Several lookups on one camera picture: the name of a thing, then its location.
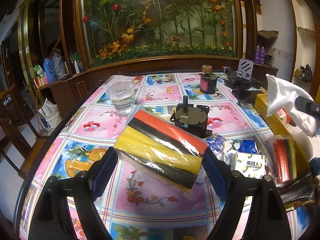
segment plastic tablecloth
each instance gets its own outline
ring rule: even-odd
[[[169,119],[172,108],[182,102],[210,107],[208,126],[225,138],[254,139],[262,153],[272,131],[255,109],[242,109],[231,89],[226,87],[224,73],[216,73],[217,91],[213,95],[200,92],[198,73],[171,73],[147,76],[112,76],[86,100],[57,136],[43,158],[28,190],[20,221],[20,238],[28,239],[28,230],[37,200],[46,180],[74,176],[81,167],[91,165],[99,154],[113,146],[126,118],[118,116],[106,89],[115,83],[134,81],[136,104]],[[132,199],[131,187],[139,195]],[[73,225],[79,239],[85,240],[73,198],[68,197]],[[207,184],[196,184],[192,193],[184,193],[164,181],[156,180],[121,160],[118,161],[102,197],[95,206],[113,239],[180,240],[191,236],[205,240],[217,221],[224,202]],[[234,239],[240,239],[249,215],[244,206]],[[312,205],[302,206],[287,214],[292,239],[298,239],[313,218]]]

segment bottle cap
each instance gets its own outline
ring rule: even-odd
[[[212,73],[212,66],[210,66],[210,65],[202,65],[202,72],[204,74],[211,74]]]

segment clear cup of water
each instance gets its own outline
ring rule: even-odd
[[[118,115],[128,116],[130,106],[134,104],[134,86],[132,82],[120,82],[111,85],[107,89],[112,104],[116,108]]]

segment black bottle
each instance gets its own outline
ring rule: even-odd
[[[212,66],[202,65],[201,79],[200,79],[200,91],[204,94],[212,95],[216,92],[217,87],[217,75],[212,73]]]

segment yellow box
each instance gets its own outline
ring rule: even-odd
[[[291,135],[281,120],[275,115],[266,117],[267,114],[267,94],[258,94],[254,108],[259,112],[261,117],[266,121],[275,135]],[[301,147],[294,141],[294,149],[296,153],[297,177],[305,174],[305,171],[310,168],[308,161],[302,153]]]

